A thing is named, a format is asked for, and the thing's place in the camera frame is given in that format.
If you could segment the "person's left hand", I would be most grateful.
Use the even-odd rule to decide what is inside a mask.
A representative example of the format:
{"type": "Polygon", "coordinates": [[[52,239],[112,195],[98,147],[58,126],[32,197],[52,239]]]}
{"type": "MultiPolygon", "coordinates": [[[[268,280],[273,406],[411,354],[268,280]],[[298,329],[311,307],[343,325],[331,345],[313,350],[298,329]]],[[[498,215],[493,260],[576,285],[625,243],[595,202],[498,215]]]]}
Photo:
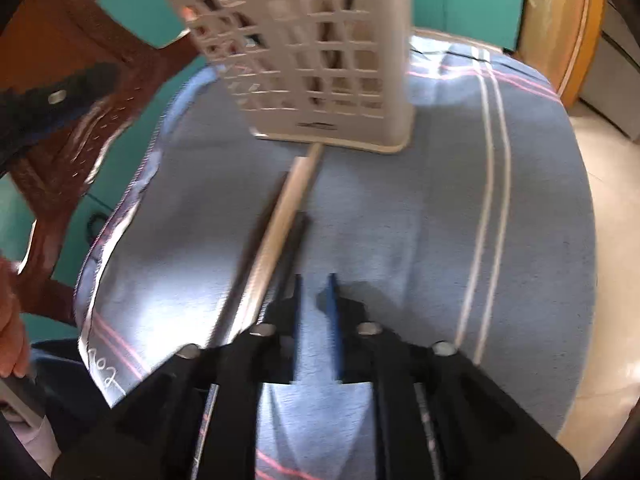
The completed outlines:
{"type": "Polygon", "coordinates": [[[1,258],[0,280],[0,373],[2,378],[24,377],[29,367],[30,344],[14,292],[14,267],[5,258],[1,258]]]}

